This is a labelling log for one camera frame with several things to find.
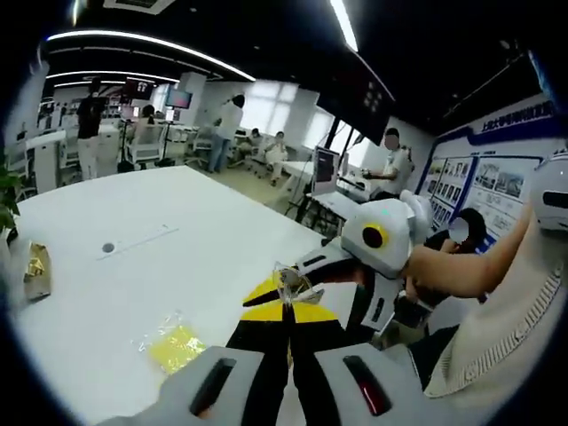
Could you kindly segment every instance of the display board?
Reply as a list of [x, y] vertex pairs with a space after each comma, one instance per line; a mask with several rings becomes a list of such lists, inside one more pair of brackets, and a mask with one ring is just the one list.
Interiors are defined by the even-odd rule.
[[417, 190], [431, 202], [432, 232], [473, 208], [487, 227], [479, 253], [507, 234], [529, 200], [534, 169], [564, 145], [552, 114], [539, 95], [439, 138]]

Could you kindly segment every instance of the white table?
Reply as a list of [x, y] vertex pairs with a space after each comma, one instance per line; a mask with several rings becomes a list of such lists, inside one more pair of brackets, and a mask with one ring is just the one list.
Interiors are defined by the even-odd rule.
[[[46, 244], [53, 289], [15, 314], [14, 329], [81, 423], [133, 415], [157, 399], [165, 374], [132, 341], [180, 310], [205, 344], [224, 345], [242, 299], [275, 262], [293, 264], [321, 238], [187, 167], [65, 186], [22, 202], [20, 212], [13, 250]], [[111, 255], [102, 251], [108, 242]], [[326, 298], [346, 318], [352, 299], [335, 286], [341, 297], [331, 285]], [[280, 414], [299, 420], [279, 424], [302, 424], [293, 394], [288, 386]]]
[[334, 212], [334, 214], [339, 216], [343, 221], [355, 217], [359, 208], [357, 202], [337, 191], [313, 195], [312, 199], [322, 207]]
[[[296, 183], [296, 185], [301, 185], [302, 187], [300, 188], [300, 190], [303, 190], [304, 185], [308, 185], [312, 181], [313, 162], [283, 162], [282, 168], [290, 175], [290, 177], [280, 188], [274, 200], [271, 201], [270, 205], [276, 205], [279, 200], [287, 196], [288, 191], [291, 191], [292, 188], [294, 188], [294, 183]], [[362, 177], [348, 176], [346, 178], [352, 181], [361, 182], [365, 186], [365, 189], [359, 189], [339, 179], [337, 180], [337, 187], [340, 188], [344, 193], [347, 193], [348, 196], [353, 200], [360, 202], [369, 201], [371, 194], [376, 190], [377, 183], [365, 180]]]

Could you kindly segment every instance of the computer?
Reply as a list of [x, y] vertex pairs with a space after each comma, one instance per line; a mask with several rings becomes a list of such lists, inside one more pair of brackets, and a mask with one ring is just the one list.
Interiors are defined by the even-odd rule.
[[313, 156], [312, 195], [332, 193], [337, 187], [339, 154], [321, 146]]

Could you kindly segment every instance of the man in black shirt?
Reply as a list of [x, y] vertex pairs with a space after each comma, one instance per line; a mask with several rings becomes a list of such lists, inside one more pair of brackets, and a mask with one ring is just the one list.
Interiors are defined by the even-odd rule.
[[77, 110], [79, 116], [79, 162], [83, 180], [97, 177], [97, 152], [99, 149], [100, 115], [104, 103], [98, 98], [100, 79], [94, 78], [89, 87], [89, 96], [81, 101]]

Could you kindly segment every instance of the gold packet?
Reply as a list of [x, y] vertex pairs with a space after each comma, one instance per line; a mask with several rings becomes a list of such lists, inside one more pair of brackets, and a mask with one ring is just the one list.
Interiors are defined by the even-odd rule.
[[32, 242], [24, 275], [24, 292], [28, 300], [37, 300], [51, 294], [51, 260], [47, 248]]

